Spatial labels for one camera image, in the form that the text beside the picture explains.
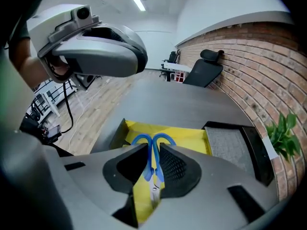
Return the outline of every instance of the brick wall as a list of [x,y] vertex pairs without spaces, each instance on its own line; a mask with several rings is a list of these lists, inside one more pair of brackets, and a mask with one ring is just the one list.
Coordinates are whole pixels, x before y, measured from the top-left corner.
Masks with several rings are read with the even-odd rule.
[[295,192],[307,159],[307,57],[300,51],[293,26],[246,23],[208,32],[178,46],[179,63],[193,67],[204,49],[223,50],[221,75],[209,88],[228,94],[254,123],[262,137],[265,124],[278,122],[279,112],[297,114],[302,151],[290,162],[272,161],[279,198]]

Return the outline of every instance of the chair headrest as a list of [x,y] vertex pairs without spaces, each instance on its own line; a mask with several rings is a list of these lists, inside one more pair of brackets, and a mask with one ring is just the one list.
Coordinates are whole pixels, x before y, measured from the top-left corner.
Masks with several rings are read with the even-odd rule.
[[215,52],[209,49],[204,49],[203,51],[201,51],[201,58],[209,62],[217,62],[220,55],[222,55],[223,53],[224,51],[222,50]]

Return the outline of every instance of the ceiling light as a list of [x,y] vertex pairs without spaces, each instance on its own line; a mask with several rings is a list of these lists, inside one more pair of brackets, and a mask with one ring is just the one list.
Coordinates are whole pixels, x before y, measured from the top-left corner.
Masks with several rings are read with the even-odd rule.
[[144,8],[144,5],[142,4],[141,0],[133,0],[133,1],[136,3],[136,5],[139,7],[139,9],[141,11],[146,11],[146,9]]

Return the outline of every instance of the white wall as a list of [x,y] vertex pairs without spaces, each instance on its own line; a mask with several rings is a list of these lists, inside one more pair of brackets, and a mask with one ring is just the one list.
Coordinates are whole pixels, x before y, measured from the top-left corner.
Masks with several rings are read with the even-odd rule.
[[178,17],[176,45],[202,33],[239,23],[292,23],[280,0],[187,0]]
[[104,14],[100,16],[104,23],[118,23],[134,30],[143,40],[147,55],[147,69],[160,69],[163,59],[168,59],[171,51],[175,51],[175,35],[177,18],[157,14],[135,15]]

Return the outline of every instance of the table surface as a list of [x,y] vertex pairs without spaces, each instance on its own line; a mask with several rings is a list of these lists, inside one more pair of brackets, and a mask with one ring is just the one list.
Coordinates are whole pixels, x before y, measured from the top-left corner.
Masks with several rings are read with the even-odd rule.
[[178,71],[186,71],[186,72],[191,72],[192,68],[185,66],[185,65],[180,65],[180,64],[175,64],[175,63],[164,63],[164,68],[166,69],[172,69],[172,70],[178,70]]
[[139,80],[105,121],[91,153],[109,150],[122,119],[201,129],[208,121],[253,126],[225,93],[176,82]]

